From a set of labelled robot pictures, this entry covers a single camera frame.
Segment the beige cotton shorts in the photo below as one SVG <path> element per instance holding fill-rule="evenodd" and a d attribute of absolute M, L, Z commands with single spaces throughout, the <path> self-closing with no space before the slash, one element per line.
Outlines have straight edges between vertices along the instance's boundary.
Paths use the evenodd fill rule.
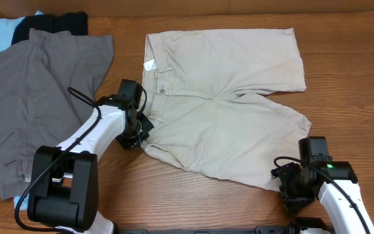
<path fill-rule="evenodd" d="M 296 157 L 311 123 L 275 103 L 275 92 L 305 91 L 293 29 L 166 31 L 145 39 L 142 148 L 188 172 L 278 190 L 279 156 Z"/>

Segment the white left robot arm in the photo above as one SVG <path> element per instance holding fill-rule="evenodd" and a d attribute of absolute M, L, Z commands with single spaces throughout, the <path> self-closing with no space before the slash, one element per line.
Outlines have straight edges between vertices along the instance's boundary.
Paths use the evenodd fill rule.
<path fill-rule="evenodd" d="M 153 124 L 143 114 L 147 94 L 136 81 L 122 80 L 117 94 L 93 101 L 78 90 L 68 92 L 93 108 L 88 120 L 57 146 L 34 154 L 27 216 L 43 224 L 41 232 L 118 233 L 118 226 L 98 210 L 98 162 L 117 140 L 133 150 L 149 137 Z"/>

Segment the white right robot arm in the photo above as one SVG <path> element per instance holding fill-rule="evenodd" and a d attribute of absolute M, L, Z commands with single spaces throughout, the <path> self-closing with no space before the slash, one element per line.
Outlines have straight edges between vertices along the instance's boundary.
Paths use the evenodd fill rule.
<path fill-rule="evenodd" d="M 280 179 L 280 196 L 287 212 L 297 214 L 315 200 L 332 221 L 299 217 L 283 233 L 373 234 L 374 225 L 364 205 L 358 178 L 347 161 L 335 161 L 324 136 L 298 141 L 300 158 L 280 156 L 273 160 L 273 179 Z"/>

